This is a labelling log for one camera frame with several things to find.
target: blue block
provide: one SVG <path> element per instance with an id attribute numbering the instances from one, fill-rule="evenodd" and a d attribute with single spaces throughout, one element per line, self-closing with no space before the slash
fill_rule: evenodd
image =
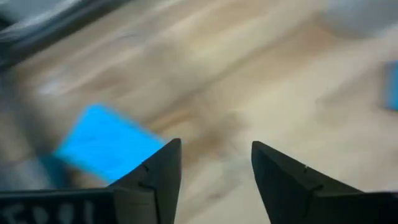
<path id="1" fill-rule="evenodd" d="M 392 66 L 387 78 L 387 107 L 398 110 L 398 62 Z"/>
<path id="2" fill-rule="evenodd" d="M 89 106 L 55 156 L 111 184 L 164 146 L 156 135 L 103 106 Z"/>

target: blue object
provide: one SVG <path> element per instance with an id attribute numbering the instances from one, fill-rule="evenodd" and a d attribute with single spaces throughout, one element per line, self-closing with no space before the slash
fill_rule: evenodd
<path id="1" fill-rule="evenodd" d="M 111 184 L 164 146 L 156 135 L 103 105 L 89 106 L 55 156 Z"/>
<path id="2" fill-rule="evenodd" d="M 398 62 L 394 62 L 387 80 L 387 107 L 398 110 Z"/>

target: wooden surface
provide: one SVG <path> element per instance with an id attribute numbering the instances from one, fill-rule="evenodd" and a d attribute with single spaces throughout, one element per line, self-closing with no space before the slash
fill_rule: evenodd
<path id="1" fill-rule="evenodd" d="M 182 138 L 177 223 L 267 222 L 254 140 L 361 190 L 396 190 L 398 114 L 382 101 L 398 32 L 337 37 L 324 9 L 313 0 L 136 0 L 18 65 L 19 89 L 54 145 L 97 101 Z"/>

